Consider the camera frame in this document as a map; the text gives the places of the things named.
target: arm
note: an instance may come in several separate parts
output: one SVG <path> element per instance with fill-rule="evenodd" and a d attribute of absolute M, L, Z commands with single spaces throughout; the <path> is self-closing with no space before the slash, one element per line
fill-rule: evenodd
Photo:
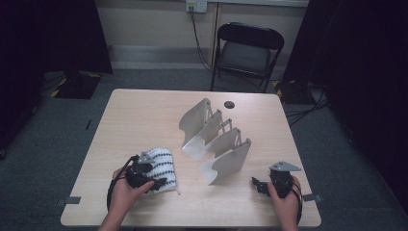
<path fill-rule="evenodd" d="M 293 180 L 294 183 L 297 184 L 297 186 L 300 188 L 300 183 L 297 178 L 293 176 Z M 293 189 L 300 194 L 299 189 L 295 185 L 293 185 Z M 275 210 L 276 216 L 280 221 L 282 230 L 299 230 L 296 221 L 298 202 L 294 193 L 289 192 L 289 194 L 285 198 L 280 198 L 271 182 L 268 182 L 268 190 L 272 199 L 273 208 Z"/>
<path fill-rule="evenodd" d="M 120 169 L 114 172 L 114 177 L 119 174 Z M 120 178 L 114 187 L 112 193 L 111 205 L 108 214 L 102 221 L 99 231 L 104 230 L 119 230 L 120 224 L 123 222 L 126 214 L 135 206 L 139 197 L 147 192 L 154 185 L 153 181 L 147 182 L 137 189 L 133 189 L 126 182 L 125 178 Z"/>

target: power cord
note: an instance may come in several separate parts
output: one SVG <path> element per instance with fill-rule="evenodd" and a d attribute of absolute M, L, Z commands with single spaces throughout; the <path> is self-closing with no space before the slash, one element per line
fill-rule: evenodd
<path fill-rule="evenodd" d="M 198 52 L 198 58 L 200 59 L 201 64 L 204 66 L 204 68 L 206 68 L 208 71 L 213 72 L 213 69 L 211 68 L 211 66 L 208 64 L 208 62 L 206 61 L 204 54 L 201 50 L 200 47 L 200 42 L 198 41 L 198 37 L 197 37 L 197 30 L 195 28 L 195 18 L 194 18 L 194 11 L 192 7 L 189 7 L 190 10 L 190 16 L 191 16 L 191 22 L 192 22 L 192 27 L 194 29 L 194 36 L 195 36 L 195 42 L 197 45 L 197 52 Z"/>
<path fill-rule="evenodd" d="M 339 9 L 340 9 L 340 7 L 342 6 L 343 3 L 344 3 L 344 1 L 342 0 L 342 1 L 337 5 L 337 7 L 336 7 L 336 9 L 335 9 L 335 11 L 334 11 L 334 13 L 333 13 L 333 16 L 330 18 L 330 21 L 329 21 L 329 24 L 328 24 L 328 26 L 327 26 L 327 29 L 324 31 L 323 37 L 322 37 L 321 42 L 320 42 L 319 47 L 318 47 L 317 58 L 315 58 L 314 61 L 313 61 L 313 64 L 312 64 L 312 67 L 311 67 L 311 71 L 309 72 L 309 78 L 308 78 L 307 83 L 310 82 L 310 80 L 312 79 L 312 75 L 313 75 L 313 73 L 315 72 L 315 68 L 316 68 L 316 64 L 317 64 L 318 58 L 321 56 L 321 47 L 323 46 L 323 42 L 325 41 L 325 38 L 326 38 L 327 33 L 328 33 L 328 28 L 330 28 L 331 25 L 333 24 L 333 21 L 334 21 L 336 15 L 337 15 L 337 13 L 338 13 L 338 11 L 339 11 Z M 290 126 L 292 127 L 295 123 L 297 123 L 300 119 L 302 119 L 303 117 L 305 117 L 305 116 L 306 116 L 307 114 L 309 114 L 310 112 L 313 112 L 313 111 L 316 112 L 317 110 L 322 109 L 322 108 L 326 107 L 327 105 L 329 105 L 329 102 L 328 102 L 327 99 L 323 101 L 322 105 L 320 105 L 320 101 L 321 101 L 322 96 L 323 96 L 324 94 L 325 94 L 325 90 L 322 92 L 322 94 L 321 94 L 321 96 L 320 96 L 320 99 L 319 99 L 319 102 L 317 102 L 317 103 L 315 104 L 315 106 L 314 106 L 312 109 L 307 110 L 307 111 L 304 111 L 304 112 L 298 112 L 297 114 L 287 115 L 287 117 L 297 116 L 297 118 L 294 119 L 294 120 L 290 123 Z"/>
<path fill-rule="evenodd" d="M 300 119 L 302 119 L 303 117 L 308 115 L 310 112 L 315 112 L 315 111 L 317 111 L 319 109 L 322 109 L 322 108 L 326 107 L 327 105 L 329 105 L 329 102 L 328 102 L 327 99 L 322 100 L 324 94 L 325 94 L 325 90 L 323 90 L 321 92 L 321 95 L 319 97 L 318 102 L 309 110 L 286 112 L 286 117 L 287 118 L 295 116 L 295 118 L 289 123 L 289 126 L 290 127 L 294 126 Z"/>
<path fill-rule="evenodd" d="M 299 193 L 297 193 L 292 187 L 289 187 L 285 182 L 283 182 L 281 179 L 276 178 L 277 181 L 279 181 L 283 186 L 285 186 L 287 189 L 289 189 L 294 196 L 296 196 L 297 199 L 297 216 L 296 216 L 296 221 L 297 224 L 299 224 L 300 219 L 302 218 L 302 211 L 303 211 L 303 195 L 302 195 L 302 190 L 300 189 L 299 186 L 297 186 L 297 184 L 294 183 L 294 180 L 292 180 L 292 184 L 294 186 L 297 187 L 297 189 L 299 190 Z"/>
<path fill-rule="evenodd" d="M 112 180 L 111 181 L 111 185 L 109 186 L 109 188 L 108 188 L 108 195 L 107 195 L 107 207 L 108 207 L 108 211 L 109 211 L 109 207 L 110 207 L 110 205 L 111 205 L 111 197 L 112 197 L 112 192 L 114 191 L 114 187 L 115 187 L 115 184 L 116 184 L 116 182 L 119 180 L 119 179 L 122 179 L 121 177 L 120 177 L 120 175 L 123 173 L 123 171 L 129 166 L 129 163 L 131 162 L 131 161 L 135 161 L 135 159 L 136 159 L 136 156 L 133 156 L 133 157 L 131 157 L 131 158 L 129 158 L 129 160 L 126 162 L 126 164 L 122 167 L 122 169 L 120 170 L 120 172 L 117 174 L 117 176 L 115 177 L 115 179 L 114 180 Z"/>

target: white wall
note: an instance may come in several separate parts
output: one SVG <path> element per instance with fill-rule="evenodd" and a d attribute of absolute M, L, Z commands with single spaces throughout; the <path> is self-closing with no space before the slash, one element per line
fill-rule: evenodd
<path fill-rule="evenodd" d="M 191 16 L 184 1 L 97 0 L 108 45 L 195 47 Z M 214 35 L 215 5 L 195 13 L 200 45 L 210 49 Z M 282 34 L 285 47 L 278 64 L 286 66 L 305 8 L 223 3 L 220 23 L 239 21 L 273 28 Z"/>

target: cable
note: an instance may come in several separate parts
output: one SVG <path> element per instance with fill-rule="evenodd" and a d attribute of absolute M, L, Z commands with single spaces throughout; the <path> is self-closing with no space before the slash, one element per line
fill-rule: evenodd
<path fill-rule="evenodd" d="M 312 79 L 312 75 L 313 75 L 313 73 L 315 72 L 315 68 L 316 68 L 316 64 L 317 64 L 317 62 L 318 62 L 318 59 L 319 59 L 319 57 L 321 56 L 321 48 L 322 48 L 323 43 L 324 43 L 324 41 L 325 41 L 325 39 L 326 39 L 326 37 L 327 37 L 329 28 L 330 28 L 331 25 L 333 24 L 333 21 L 335 20 L 335 18 L 336 18 L 336 16 L 337 16 L 337 13 L 338 13 L 338 11 L 340 10 L 340 8 L 341 8 L 343 2 L 344 2 L 344 1 L 342 0 L 342 1 L 336 6 L 336 9 L 335 9 L 335 11 L 333 12 L 332 17 L 330 18 L 330 21 L 329 21 L 329 23 L 328 23 L 328 25 L 327 25 L 327 28 L 326 28 L 326 30 L 324 31 L 324 34 L 323 34 L 323 36 L 322 36 L 322 39 L 321 39 L 321 41 L 320 41 L 320 43 L 319 43 L 319 47 L 318 47 L 318 52 L 317 52 L 316 58 L 313 60 L 313 64 L 312 64 L 312 66 L 311 66 L 311 70 L 310 70 L 310 72 L 309 72 L 309 78 L 308 78 L 308 80 L 307 80 L 307 83 L 309 83 L 310 80 Z M 321 100 L 323 94 L 324 94 L 324 91 L 322 92 L 322 94 L 321 94 L 321 96 L 320 96 L 319 102 L 320 102 L 320 100 Z M 324 108 L 325 106 L 329 105 L 328 100 L 325 100 L 323 105 L 319 105 L 319 102 L 316 103 L 315 106 L 314 106 L 312 109 L 310 109 L 310 110 L 307 110 L 307 111 L 305 111 L 305 112 L 298 112 L 297 114 L 287 115 L 287 117 L 289 117 L 289 116 L 298 116 L 297 118 L 295 118 L 295 119 L 290 123 L 290 126 L 293 126 L 295 123 L 297 123 L 300 119 L 302 119 L 303 117 L 305 117 L 305 116 L 306 116 L 307 114 L 309 114 L 310 112 L 312 112 L 312 111 L 315 111 L 315 112 L 316 112 L 318 109 Z"/>
<path fill-rule="evenodd" d="M 123 173 L 123 171 L 129 166 L 129 163 L 130 163 L 131 161 L 134 161 L 134 160 L 135 160 L 135 158 L 136 158 L 136 156 L 133 156 L 133 157 L 129 158 L 129 160 L 128 160 L 128 161 L 126 162 L 126 164 L 122 167 L 122 169 L 121 169 L 120 172 L 117 174 L 117 176 L 115 177 L 115 179 L 111 181 L 111 185 L 109 186 L 108 195 L 107 195 L 108 211 L 109 211 L 109 206 L 111 205 L 112 192 L 114 191 L 114 187 L 115 187 L 116 182 L 117 182 L 119 179 L 122 179 L 122 178 L 120 178 L 120 175 L 121 175 L 121 174 Z"/>
<path fill-rule="evenodd" d="M 289 189 L 290 191 L 292 191 L 292 193 L 294 194 L 294 196 L 296 196 L 297 198 L 297 217 L 296 217 L 296 221 L 297 224 L 299 224 L 300 219 L 302 218 L 302 210 L 303 210 L 303 195 L 302 195 L 302 190 L 300 189 L 300 187 L 297 186 L 297 184 L 294 183 L 294 180 L 292 181 L 293 185 L 295 185 L 297 187 L 297 189 L 299 190 L 299 193 L 297 193 L 292 187 L 289 187 L 285 182 L 283 182 L 281 179 L 276 178 L 277 181 L 279 181 L 283 186 L 285 186 L 287 189 Z"/>
<path fill-rule="evenodd" d="M 322 90 L 327 91 L 327 88 L 326 88 L 326 87 L 321 87 L 321 88 L 322 88 Z M 323 116 L 321 113 L 319 113 L 319 112 L 316 112 L 316 115 L 318 115 L 322 120 L 325 120 L 325 121 L 330 122 L 330 123 L 340 124 L 341 126 L 347 128 L 347 126 L 346 126 L 344 123 L 334 121 L 333 119 L 327 119 L 326 117 L 324 117 L 324 116 Z"/>
<path fill-rule="evenodd" d="M 329 102 L 328 102 L 327 99 L 321 101 L 322 98 L 323 98 L 323 95 L 324 95 L 324 91 L 321 92 L 321 95 L 320 95 L 320 97 L 319 97 L 318 102 L 317 102 L 311 109 L 309 109 L 309 110 L 306 110 L 306 111 L 303 111 L 303 112 L 302 112 L 302 111 L 286 112 L 286 114 L 287 114 L 287 113 L 291 113 L 290 115 L 286 115 L 287 118 L 292 117 L 292 116 L 296 116 L 296 118 L 293 119 L 293 120 L 290 122 L 289 126 L 292 127 L 294 124 L 296 124 L 300 119 L 302 119 L 303 117 L 305 117 L 305 116 L 306 116 L 307 114 L 309 114 L 310 112 L 316 112 L 317 110 L 326 107 L 326 106 L 329 104 Z"/>
<path fill-rule="evenodd" d="M 201 51 L 200 42 L 198 41 L 198 37 L 197 37 L 197 30 L 195 28 L 194 11 L 192 10 L 192 7 L 189 7 L 189 9 L 190 9 L 192 27 L 194 29 L 195 42 L 197 45 L 198 58 L 200 59 L 200 62 L 204 66 L 204 68 L 206 68 L 208 71 L 213 72 L 213 70 L 211 69 L 211 66 L 208 64 L 208 62 L 206 61 L 204 57 L 204 54 Z"/>

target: chair leg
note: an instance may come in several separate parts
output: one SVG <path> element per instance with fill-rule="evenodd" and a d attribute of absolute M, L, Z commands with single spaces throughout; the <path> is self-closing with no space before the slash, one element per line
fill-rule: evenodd
<path fill-rule="evenodd" d="M 268 85 L 269 85 L 269 81 L 270 81 L 270 77 L 269 77 L 269 78 L 267 78 L 267 82 L 265 83 L 263 93 L 266 93 L 266 92 L 267 92 L 267 88 L 268 88 Z"/>
<path fill-rule="evenodd" d="M 217 72 L 217 68 L 214 66 L 214 68 L 213 68 L 213 79 L 211 80 L 211 89 L 210 89 L 210 91 L 214 90 L 214 80 L 216 79 L 216 72 Z"/>

